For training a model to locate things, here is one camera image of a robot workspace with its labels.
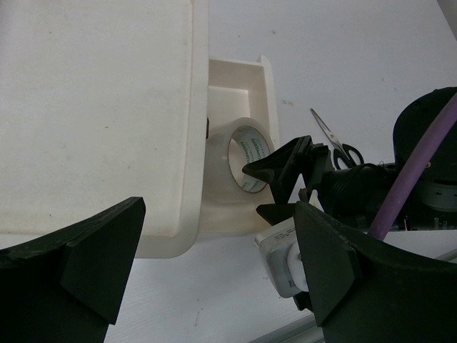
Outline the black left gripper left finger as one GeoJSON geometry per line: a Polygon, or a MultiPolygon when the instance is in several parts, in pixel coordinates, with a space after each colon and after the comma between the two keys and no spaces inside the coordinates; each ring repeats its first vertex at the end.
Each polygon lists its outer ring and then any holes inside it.
{"type": "Polygon", "coordinates": [[[146,205],[130,197],[1,250],[2,342],[103,342],[115,324],[146,205]]]}

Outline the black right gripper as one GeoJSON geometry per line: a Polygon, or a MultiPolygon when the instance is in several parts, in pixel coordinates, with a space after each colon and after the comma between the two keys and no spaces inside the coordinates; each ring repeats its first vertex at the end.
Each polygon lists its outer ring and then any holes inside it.
{"type": "Polygon", "coordinates": [[[242,172],[269,184],[274,203],[256,207],[257,214],[270,226],[293,217],[295,204],[289,200],[299,177],[304,187],[298,191],[303,202],[310,202],[325,171],[332,170],[330,151],[325,144],[314,144],[310,136],[300,136],[258,161],[246,164],[242,172]]]}

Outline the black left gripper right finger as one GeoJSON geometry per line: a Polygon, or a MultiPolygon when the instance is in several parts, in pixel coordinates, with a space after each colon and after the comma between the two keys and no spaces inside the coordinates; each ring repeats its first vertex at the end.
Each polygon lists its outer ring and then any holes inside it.
{"type": "Polygon", "coordinates": [[[305,202],[294,223],[326,342],[455,342],[456,265],[393,247],[305,202]]]}

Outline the clear tape roll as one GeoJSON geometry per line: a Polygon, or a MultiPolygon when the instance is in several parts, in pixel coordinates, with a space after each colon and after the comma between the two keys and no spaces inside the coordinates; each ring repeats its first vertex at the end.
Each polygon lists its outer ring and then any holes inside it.
{"type": "Polygon", "coordinates": [[[266,196],[267,183],[242,168],[274,152],[267,131],[256,120],[242,117],[210,128],[206,140],[204,191],[228,204],[257,202],[266,196]]]}

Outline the white drawer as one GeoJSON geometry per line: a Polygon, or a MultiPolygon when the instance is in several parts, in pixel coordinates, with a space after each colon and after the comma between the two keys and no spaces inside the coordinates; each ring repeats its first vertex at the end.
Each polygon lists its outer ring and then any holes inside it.
{"type": "Polygon", "coordinates": [[[279,147],[278,114],[270,61],[210,59],[200,232],[250,234],[268,224],[256,207],[273,201],[269,185],[243,167],[279,147]]]}

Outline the white drawer cabinet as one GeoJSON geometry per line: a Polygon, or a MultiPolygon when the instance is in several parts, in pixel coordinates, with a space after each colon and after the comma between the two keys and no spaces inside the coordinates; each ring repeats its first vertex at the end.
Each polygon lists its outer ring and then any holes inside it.
{"type": "Polygon", "coordinates": [[[1,246],[142,197],[137,257],[188,251],[208,87],[207,1],[3,1],[1,246]]]}

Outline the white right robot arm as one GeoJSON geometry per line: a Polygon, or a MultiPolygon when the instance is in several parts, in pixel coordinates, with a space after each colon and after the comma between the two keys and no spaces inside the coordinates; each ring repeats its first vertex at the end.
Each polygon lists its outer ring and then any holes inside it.
{"type": "Polygon", "coordinates": [[[363,232],[456,228],[456,89],[428,93],[408,105],[393,128],[395,160],[366,162],[335,139],[316,144],[301,136],[243,172],[269,185],[273,204],[257,212],[277,224],[293,214],[289,201],[298,178],[301,198],[316,197],[323,211],[363,232]]]}

